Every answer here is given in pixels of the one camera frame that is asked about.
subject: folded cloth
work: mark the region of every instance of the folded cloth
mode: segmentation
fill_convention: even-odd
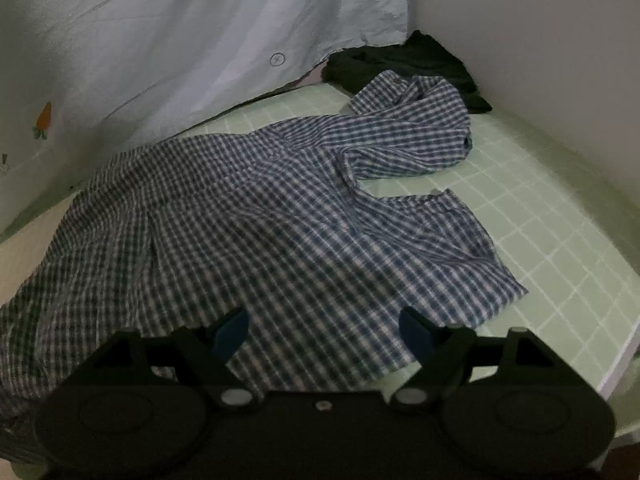
[[[405,77],[442,76],[455,86],[470,114],[484,114],[491,105],[478,94],[478,87],[464,64],[428,34],[416,30],[405,44],[347,48],[331,54],[322,69],[322,80],[357,93],[375,76],[393,70]]]
[[[125,327],[165,335],[243,306],[250,332],[229,362],[241,381],[349,390],[411,362],[403,307],[475,327],[523,296],[450,190],[381,199],[358,185],[463,160],[456,89],[383,72],[351,108],[115,156],[0,309],[0,416],[30,409]]]

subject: dark garment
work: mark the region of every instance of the dark garment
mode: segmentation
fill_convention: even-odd
[[[385,70],[410,77],[442,76],[455,86],[470,114],[484,114],[491,105],[478,94],[478,87],[464,64],[431,36],[416,30],[404,45],[361,46],[331,54],[322,70],[322,81],[338,83],[357,94]]]

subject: light green grid mat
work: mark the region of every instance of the light green grid mat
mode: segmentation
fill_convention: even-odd
[[[244,134],[284,119],[346,111],[328,84],[238,108],[183,135]],[[609,376],[640,324],[640,218],[626,197],[564,146],[501,111],[472,116],[474,148],[445,171],[370,180],[375,196],[450,187],[494,239],[530,293],[478,329],[503,336],[526,326],[593,386]],[[417,370],[376,385],[388,393]]]

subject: screw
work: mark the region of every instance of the screw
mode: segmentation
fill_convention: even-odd
[[[403,388],[402,390],[398,390],[395,396],[400,404],[409,404],[412,406],[422,404],[429,397],[427,392],[420,388]]]
[[[318,402],[316,402],[316,410],[318,410],[319,412],[328,412],[332,409],[332,407],[332,403],[330,403],[328,400],[318,400]]]

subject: printed icon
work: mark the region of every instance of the printed icon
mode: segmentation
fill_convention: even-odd
[[[44,105],[36,125],[33,127],[33,138],[47,140],[47,129],[51,126],[51,102]]]
[[[287,58],[284,57],[283,53],[276,52],[275,54],[273,54],[273,56],[271,56],[271,59],[269,60],[269,64],[271,66],[280,66],[280,65],[284,64],[286,59]]]

